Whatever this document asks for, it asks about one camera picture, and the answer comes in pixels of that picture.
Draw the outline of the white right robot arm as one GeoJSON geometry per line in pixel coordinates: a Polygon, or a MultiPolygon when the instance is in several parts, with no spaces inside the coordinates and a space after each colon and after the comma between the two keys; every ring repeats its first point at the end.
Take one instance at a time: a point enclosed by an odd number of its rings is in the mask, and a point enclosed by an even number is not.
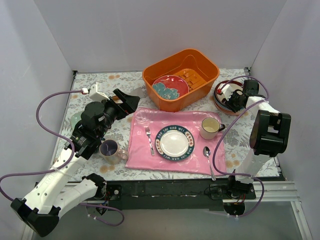
{"type": "Polygon", "coordinates": [[[255,115],[255,121],[249,137],[250,150],[242,164],[233,172],[236,176],[228,177],[227,195],[237,199],[253,191],[253,177],[257,175],[263,165],[271,158],[282,154],[289,141],[292,117],[274,109],[263,96],[248,96],[234,91],[226,101],[233,110],[247,109],[255,115]]]}

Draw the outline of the red teal floral plate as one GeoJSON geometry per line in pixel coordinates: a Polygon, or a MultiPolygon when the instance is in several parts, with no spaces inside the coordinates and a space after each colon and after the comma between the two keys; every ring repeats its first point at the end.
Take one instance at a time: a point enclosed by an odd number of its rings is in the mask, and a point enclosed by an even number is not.
{"type": "Polygon", "coordinates": [[[153,84],[155,92],[165,100],[176,100],[189,93],[187,82],[176,75],[164,75],[153,84]]]}

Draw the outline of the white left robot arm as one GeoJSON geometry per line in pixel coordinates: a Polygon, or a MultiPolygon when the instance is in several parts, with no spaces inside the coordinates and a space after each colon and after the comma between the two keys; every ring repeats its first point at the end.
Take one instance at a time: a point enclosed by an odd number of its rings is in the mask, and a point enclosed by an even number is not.
{"type": "Polygon", "coordinates": [[[107,197],[106,180],[95,173],[84,176],[73,188],[62,192],[75,172],[97,151],[102,139],[116,120],[134,113],[139,96],[128,95],[119,89],[113,93],[120,102],[94,89],[83,88],[80,93],[89,95],[70,138],[52,167],[43,172],[43,178],[23,198],[15,198],[10,207],[19,218],[40,237],[50,234],[60,218],[87,199],[104,200],[107,197]]]}

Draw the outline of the dark red cream plate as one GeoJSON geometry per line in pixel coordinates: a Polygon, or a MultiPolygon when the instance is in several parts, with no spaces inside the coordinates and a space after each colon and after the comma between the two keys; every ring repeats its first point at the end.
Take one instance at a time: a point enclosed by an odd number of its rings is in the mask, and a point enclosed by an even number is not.
{"type": "MultiPolygon", "coordinates": [[[[214,98],[214,102],[217,102],[222,108],[226,109],[226,110],[230,110],[228,108],[228,106],[225,104],[225,98],[224,98],[224,95],[218,95],[217,94],[217,90],[218,90],[218,87],[221,85],[221,84],[225,84],[227,82],[227,80],[225,81],[222,81],[220,83],[217,84],[217,86],[215,87],[214,89],[214,93],[213,93],[213,98],[214,98]]],[[[239,94],[242,94],[242,90],[243,90],[243,84],[240,83],[240,82],[237,82],[237,81],[232,81],[230,82],[229,84],[232,84],[233,87],[235,88],[235,91],[236,90],[240,90],[241,93],[239,92],[239,94]]]]}

